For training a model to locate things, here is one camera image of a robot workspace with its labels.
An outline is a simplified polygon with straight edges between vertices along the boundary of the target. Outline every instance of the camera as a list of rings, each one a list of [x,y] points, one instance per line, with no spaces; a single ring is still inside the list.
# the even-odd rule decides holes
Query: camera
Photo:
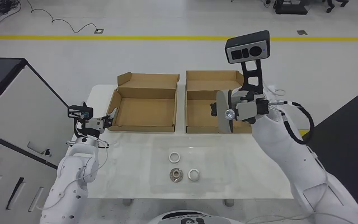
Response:
[[[225,53],[230,64],[265,59],[270,56],[270,33],[267,30],[231,38]]]

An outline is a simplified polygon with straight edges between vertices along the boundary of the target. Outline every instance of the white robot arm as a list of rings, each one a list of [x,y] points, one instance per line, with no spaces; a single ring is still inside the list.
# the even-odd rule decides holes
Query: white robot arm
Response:
[[[231,38],[226,43],[225,53],[230,64],[241,63],[243,85],[236,92],[217,92],[211,114],[218,117],[220,130],[233,132],[233,120],[252,124],[253,137],[281,167],[291,183],[295,200],[307,216],[314,215],[317,224],[358,223],[358,205],[351,194],[325,171],[317,155],[305,145],[314,131],[310,114],[295,102],[269,101],[263,92],[260,60],[270,56],[269,32]],[[255,70],[247,70],[248,61],[256,62]],[[307,139],[297,137],[300,135],[294,124],[281,108],[275,107],[281,105],[295,106],[308,118],[310,135]]]
[[[86,106],[71,106],[68,114],[74,118],[74,131],[78,137],[68,142],[72,148],[59,163],[57,178],[45,202],[41,224],[78,223],[88,197],[87,183],[95,180],[97,171],[106,163],[109,145],[98,137],[111,126],[116,109],[103,118],[93,118],[93,109]],[[98,148],[105,148],[107,157],[100,166]],[[76,156],[82,153],[88,156]]]
[[[336,215],[358,223],[358,204],[347,189],[315,160],[306,145],[297,144],[288,134],[283,119],[270,110],[252,125],[252,135],[262,150],[274,160],[291,183],[291,192],[306,214],[314,214],[316,224],[348,223]]]

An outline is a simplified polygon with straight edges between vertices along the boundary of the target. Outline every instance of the plastic ring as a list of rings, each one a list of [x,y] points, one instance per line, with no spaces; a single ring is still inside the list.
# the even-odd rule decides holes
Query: plastic ring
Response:
[[[190,175],[191,172],[196,172],[196,173],[197,173],[197,177],[196,177],[196,178],[193,178],[193,177]],[[188,178],[189,178],[189,180],[191,180],[191,181],[198,181],[198,180],[199,180],[199,176],[200,176],[199,170],[197,170],[197,169],[191,169],[191,170],[189,170],[189,172],[188,172]]]
[[[177,155],[178,156],[178,159],[177,160],[172,160],[172,155]],[[179,160],[180,160],[180,155],[179,155],[179,153],[177,153],[177,152],[172,152],[172,153],[170,153],[170,155],[169,155],[169,161],[172,163],[172,164],[176,164],[177,162],[179,162]]]

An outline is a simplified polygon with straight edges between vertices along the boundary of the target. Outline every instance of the open cardboard box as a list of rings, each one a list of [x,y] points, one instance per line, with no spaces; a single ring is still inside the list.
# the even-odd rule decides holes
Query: open cardboard box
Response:
[[[111,131],[175,132],[179,74],[118,76],[107,111],[118,108]]]
[[[186,133],[220,133],[218,117],[211,116],[210,104],[219,90],[233,90],[243,84],[238,71],[186,72]],[[233,121],[234,133],[251,133],[251,126]]]

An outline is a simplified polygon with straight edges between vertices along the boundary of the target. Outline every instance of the table top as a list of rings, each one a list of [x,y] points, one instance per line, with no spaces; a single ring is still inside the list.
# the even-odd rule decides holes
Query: table top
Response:
[[[94,117],[106,115],[116,85],[93,87],[87,105]],[[279,166],[258,146],[251,134],[186,134],[185,85],[178,85],[175,133],[111,132],[100,137],[114,143],[109,158],[88,184],[89,198],[268,199],[293,198],[290,183]],[[168,156],[181,155],[177,164]],[[100,164],[106,158],[100,150]],[[183,180],[169,178],[172,168]],[[200,179],[187,177],[191,168]]]

